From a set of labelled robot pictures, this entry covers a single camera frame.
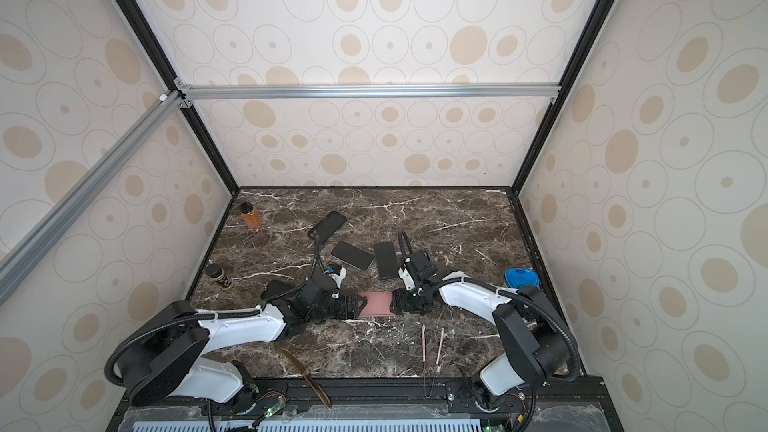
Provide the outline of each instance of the bottle cap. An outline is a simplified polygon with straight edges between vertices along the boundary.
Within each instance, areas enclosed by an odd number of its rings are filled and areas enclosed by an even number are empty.
[[[208,277],[216,279],[221,277],[221,275],[224,273],[224,270],[221,268],[221,265],[209,264],[206,266],[204,272]]]

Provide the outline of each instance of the blue container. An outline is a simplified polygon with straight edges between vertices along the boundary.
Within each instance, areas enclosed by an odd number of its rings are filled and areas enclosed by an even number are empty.
[[[504,272],[504,280],[511,288],[523,288],[526,285],[538,287],[538,275],[527,268],[510,268]]]

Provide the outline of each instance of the spice bottle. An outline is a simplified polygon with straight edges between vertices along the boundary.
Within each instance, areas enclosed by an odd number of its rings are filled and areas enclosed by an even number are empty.
[[[232,281],[224,273],[224,269],[218,264],[209,264],[205,268],[205,274],[208,278],[216,282],[221,288],[232,287]]]
[[[243,215],[243,220],[248,228],[261,228],[261,216],[254,209],[254,204],[243,202],[240,204],[240,213]]]

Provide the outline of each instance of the brown knife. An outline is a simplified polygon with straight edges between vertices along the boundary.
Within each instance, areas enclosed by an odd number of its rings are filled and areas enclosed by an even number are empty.
[[[326,394],[326,392],[322,389],[320,384],[315,382],[315,380],[310,376],[310,370],[306,368],[304,364],[299,362],[299,359],[293,357],[293,354],[288,350],[285,350],[284,348],[282,348],[280,351],[283,352],[283,355],[285,355],[286,358],[290,360],[290,362],[293,364],[293,367],[295,367],[299,371],[299,374],[301,374],[304,380],[306,380],[306,382],[310,385],[310,387],[312,387],[312,390],[315,391],[315,394],[317,394],[317,397],[320,398],[320,400],[322,401],[322,404],[329,409],[332,408],[333,406],[331,405],[331,399],[328,398],[328,394]]]

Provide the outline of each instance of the black cable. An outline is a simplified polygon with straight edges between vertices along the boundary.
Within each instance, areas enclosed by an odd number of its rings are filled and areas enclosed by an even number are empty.
[[[117,385],[118,387],[125,387],[123,378],[118,376],[114,372],[114,365],[118,362],[118,359],[120,359],[120,356],[124,354],[126,350],[129,350],[130,347],[135,345],[137,342],[142,341],[148,338],[149,336],[156,334],[157,332],[164,331],[165,329],[174,327],[176,325],[184,325],[188,322],[210,321],[210,320],[214,320],[216,317],[218,317],[219,319],[247,318],[247,317],[254,317],[260,313],[261,313],[261,309],[257,308],[257,309],[254,309],[253,311],[222,312],[218,315],[212,314],[210,312],[206,312],[204,314],[192,314],[192,315],[176,318],[170,322],[166,322],[165,324],[155,325],[154,327],[149,328],[146,331],[134,332],[131,336],[129,336],[124,341],[122,341],[120,345],[117,346],[117,348],[114,350],[114,352],[112,352],[112,355],[109,356],[109,358],[107,359],[107,363],[104,364],[104,376],[112,384]]]
[[[404,230],[400,231],[400,233],[397,235],[397,243],[400,245],[400,253],[402,254],[403,258],[405,258],[407,255],[413,254],[411,239],[408,238],[408,234],[406,234],[406,231]]]
[[[531,420],[533,419],[533,414],[535,413],[536,413],[536,392],[533,389],[533,385],[531,385],[531,407],[528,408],[528,413],[525,415],[525,417],[523,417],[523,422],[520,422],[517,427],[513,426],[512,430],[514,432],[523,432],[530,425]]]
[[[208,428],[210,432],[216,432],[216,424],[214,424],[214,402],[208,399]]]
[[[576,380],[576,378],[579,376],[579,371],[581,369],[581,359],[579,358],[579,355],[578,355],[578,346],[576,345],[576,338],[573,336],[571,331],[569,331],[567,328],[562,328],[558,323],[558,321],[554,317],[552,317],[552,315],[550,315],[549,312],[543,310],[541,307],[538,306],[538,304],[533,302],[531,299],[523,297],[522,295],[505,291],[503,289],[496,288],[493,285],[486,284],[485,282],[481,282],[479,280],[475,280],[474,278],[469,278],[469,277],[449,278],[449,279],[440,281],[431,287],[427,287],[426,289],[421,290],[419,293],[420,295],[430,295],[430,294],[433,294],[440,287],[445,287],[448,284],[455,284],[457,282],[466,282],[467,284],[479,285],[480,287],[483,287],[489,291],[497,292],[499,295],[506,298],[510,298],[514,302],[523,304],[526,307],[537,312],[539,315],[541,315],[543,319],[552,328],[552,330],[563,339],[563,342],[565,342],[565,347],[568,349],[568,353],[570,355],[570,357],[568,357],[568,362],[567,362],[568,375],[565,375],[563,377],[554,376],[554,377],[550,377],[550,379],[552,381],[562,380],[565,382],[571,382],[573,380]]]
[[[269,295],[269,296],[267,296],[267,297],[264,297],[264,298],[262,298],[262,299],[261,299],[261,302],[262,302],[263,304],[264,304],[264,303],[267,303],[267,302],[272,302],[272,301],[273,301],[273,300],[275,300],[276,298],[285,297],[286,295],[292,294],[293,292],[298,292],[298,291],[299,291],[299,290],[300,290],[300,289],[301,289],[303,286],[304,286],[304,284],[302,284],[302,285],[297,285],[297,286],[295,286],[294,288],[289,288],[288,290],[286,290],[286,291],[284,291],[284,292],[280,292],[280,293],[278,293],[278,294],[274,294],[274,295]]]
[[[320,235],[315,233],[312,235],[312,240],[314,241],[315,249],[312,255],[312,267],[310,268],[310,273],[306,275],[307,278],[312,278],[318,265],[321,271],[325,269],[325,266],[322,264],[322,257],[320,256]]]

